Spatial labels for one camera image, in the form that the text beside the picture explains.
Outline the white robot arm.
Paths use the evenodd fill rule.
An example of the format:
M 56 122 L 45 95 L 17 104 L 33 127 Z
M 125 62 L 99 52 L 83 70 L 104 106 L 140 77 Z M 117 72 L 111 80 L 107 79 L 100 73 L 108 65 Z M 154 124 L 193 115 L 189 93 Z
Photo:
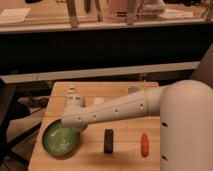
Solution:
M 84 107 L 69 92 L 62 124 L 90 124 L 139 117 L 160 118 L 160 171 L 213 171 L 213 88 L 196 80 L 139 90 Z

